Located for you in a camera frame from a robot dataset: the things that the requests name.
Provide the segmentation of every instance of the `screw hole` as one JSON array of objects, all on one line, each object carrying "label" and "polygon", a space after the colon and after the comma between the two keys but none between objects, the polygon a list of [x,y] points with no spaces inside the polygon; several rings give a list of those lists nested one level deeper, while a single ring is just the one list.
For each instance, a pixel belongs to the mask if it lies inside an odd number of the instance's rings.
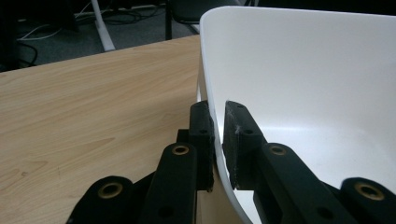
[{"label": "screw hole", "polygon": [[385,195],[382,193],[381,190],[369,184],[356,183],[355,190],[357,190],[360,195],[371,200],[382,201],[385,198]]},{"label": "screw hole", "polygon": [[164,206],[158,210],[158,216],[162,218],[171,217],[174,214],[174,209],[171,206]]},{"label": "screw hole", "polygon": [[332,211],[330,211],[328,208],[319,207],[319,208],[317,209],[317,211],[318,211],[318,214],[319,214],[321,217],[325,218],[325,219],[331,220],[331,219],[334,218],[334,214],[333,214]]},{"label": "screw hole", "polygon": [[271,147],[270,150],[273,154],[278,156],[283,156],[286,154],[286,149],[283,147]]},{"label": "screw hole", "polygon": [[99,188],[98,195],[102,199],[111,199],[122,192],[122,184],[117,182],[107,183]]},{"label": "screw hole", "polygon": [[185,146],[175,146],[172,149],[172,152],[173,152],[173,154],[180,156],[180,155],[187,154],[189,152],[189,148],[185,147]]}]

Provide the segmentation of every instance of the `white table leg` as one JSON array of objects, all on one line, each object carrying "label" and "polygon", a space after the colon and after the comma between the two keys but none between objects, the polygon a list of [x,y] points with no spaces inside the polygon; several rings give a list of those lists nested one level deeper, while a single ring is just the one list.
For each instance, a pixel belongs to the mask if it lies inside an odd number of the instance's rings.
[{"label": "white table leg", "polygon": [[111,41],[111,37],[108,34],[105,23],[103,22],[102,15],[100,13],[100,8],[97,0],[91,0],[93,11],[96,17],[96,29],[98,30],[100,39],[102,41],[103,48],[105,51],[110,51],[116,49],[114,47],[113,41]]}]

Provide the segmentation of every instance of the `white container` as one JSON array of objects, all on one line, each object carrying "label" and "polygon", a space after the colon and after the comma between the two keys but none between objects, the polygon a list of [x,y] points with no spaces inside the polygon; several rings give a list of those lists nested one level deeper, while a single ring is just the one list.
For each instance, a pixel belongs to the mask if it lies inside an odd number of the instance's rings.
[{"label": "white container", "polygon": [[[202,17],[200,30],[199,93],[215,121],[219,167],[232,100],[320,180],[339,188],[361,176],[396,192],[396,17],[220,7]],[[248,201],[256,222],[250,197],[238,200]]]}]

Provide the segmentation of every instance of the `wooden table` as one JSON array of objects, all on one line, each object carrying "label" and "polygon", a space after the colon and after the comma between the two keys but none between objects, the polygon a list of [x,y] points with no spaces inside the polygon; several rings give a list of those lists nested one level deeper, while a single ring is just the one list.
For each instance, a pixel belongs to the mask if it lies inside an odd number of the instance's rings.
[{"label": "wooden table", "polygon": [[[189,127],[199,56],[197,35],[0,74],[0,223],[65,223],[96,180],[153,172]],[[216,191],[198,222],[239,222]]]}]

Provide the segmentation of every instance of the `brass insert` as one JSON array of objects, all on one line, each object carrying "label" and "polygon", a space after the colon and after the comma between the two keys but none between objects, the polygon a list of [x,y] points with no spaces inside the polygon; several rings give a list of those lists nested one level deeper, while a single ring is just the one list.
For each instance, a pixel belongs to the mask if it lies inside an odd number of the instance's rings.
[{"label": "brass insert", "polygon": [[111,199],[122,192],[122,184],[118,182],[111,182],[103,185],[98,190],[98,196],[102,199]]},{"label": "brass insert", "polygon": [[270,147],[270,150],[273,154],[278,156],[283,156],[286,154],[286,149],[283,147]]},{"label": "brass insert", "polygon": [[380,189],[366,183],[356,183],[355,190],[362,196],[371,200],[382,201],[385,199],[385,195]]},{"label": "brass insert", "polygon": [[172,148],[172,153],[178,156],[187,154],[189,152],[189,148],[185,146],[174,146]]}]

